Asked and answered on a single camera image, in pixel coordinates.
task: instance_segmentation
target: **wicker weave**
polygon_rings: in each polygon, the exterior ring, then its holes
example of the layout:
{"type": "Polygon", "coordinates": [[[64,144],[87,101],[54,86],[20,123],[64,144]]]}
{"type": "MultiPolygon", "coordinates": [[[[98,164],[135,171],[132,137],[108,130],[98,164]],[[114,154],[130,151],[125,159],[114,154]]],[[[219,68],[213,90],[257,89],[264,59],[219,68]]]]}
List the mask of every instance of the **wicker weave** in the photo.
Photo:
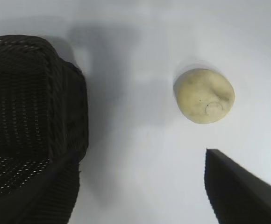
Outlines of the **wicker weave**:
{"type": "Polygon", "coordinates": [[[218,150],[207,151],[205,187],[220,224],[271,224],[271,186],[218,150]]]}
{"type": "Polygon", "coordinates": [[[88,146],[86,83],[40,37],[0,36],[0,224],[65,224],[88,146]]]}

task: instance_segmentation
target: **woven basket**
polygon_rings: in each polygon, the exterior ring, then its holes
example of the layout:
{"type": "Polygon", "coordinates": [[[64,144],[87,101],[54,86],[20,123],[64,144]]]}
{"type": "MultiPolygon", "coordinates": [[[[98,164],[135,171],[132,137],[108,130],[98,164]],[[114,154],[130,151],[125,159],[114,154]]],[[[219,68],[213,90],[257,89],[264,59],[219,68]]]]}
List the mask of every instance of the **woven basket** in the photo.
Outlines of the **woven basket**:
{"type": "Polygon", "coordinates": [[[40,37],[0,36],[0,224],[68,223],[87,146],[80,70],[40,37]]]}

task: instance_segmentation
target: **black object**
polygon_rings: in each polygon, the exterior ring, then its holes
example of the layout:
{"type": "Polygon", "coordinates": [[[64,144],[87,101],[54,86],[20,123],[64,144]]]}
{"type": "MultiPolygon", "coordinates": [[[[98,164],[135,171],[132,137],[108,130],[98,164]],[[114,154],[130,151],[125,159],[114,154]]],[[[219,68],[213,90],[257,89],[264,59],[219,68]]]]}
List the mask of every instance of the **black object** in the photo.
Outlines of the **black object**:
{"type": "Polygon", "coordinates": [[[87,146],[80,70],[40,37],[0,36],[0,224],[68,223],[87,146]]]}
{"type": "Polygon", "coordinates": [[[207,150],[205,187],[220,224],[271,224],[271,186],[219,150],[207,150]]]}

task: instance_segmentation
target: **yellow potato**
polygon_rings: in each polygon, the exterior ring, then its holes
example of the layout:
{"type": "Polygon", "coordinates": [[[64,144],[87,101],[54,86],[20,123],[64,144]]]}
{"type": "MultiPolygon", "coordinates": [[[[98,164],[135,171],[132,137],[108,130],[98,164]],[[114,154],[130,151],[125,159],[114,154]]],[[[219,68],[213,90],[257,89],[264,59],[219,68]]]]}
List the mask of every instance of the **yellow potato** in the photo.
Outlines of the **yellow potato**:
{"type": "Polygon", "coordinates": [[[182,113],[198,124],[216,122],[233,106],[235,93],[230,82],[221,74],[194,69],[177,87],[177,103],[182,113]]]}

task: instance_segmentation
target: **white surface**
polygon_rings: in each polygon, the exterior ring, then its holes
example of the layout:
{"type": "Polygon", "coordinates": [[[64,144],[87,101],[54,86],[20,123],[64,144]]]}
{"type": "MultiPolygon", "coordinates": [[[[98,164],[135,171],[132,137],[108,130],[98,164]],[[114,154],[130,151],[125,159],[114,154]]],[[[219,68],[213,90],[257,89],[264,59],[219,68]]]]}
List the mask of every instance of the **white surface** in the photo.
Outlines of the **white surface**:
{"type": "Polygon", "coordinates": [[[206,147],[271,184],[271,0],[0,0],[5,34],[46,36],[72,61],[65,39],[86,74],[91,142],[71,224],[217,224],[206,147]],[[173,95],[197,66],[235,89],[214,124],[187,120],[173,95]]]}

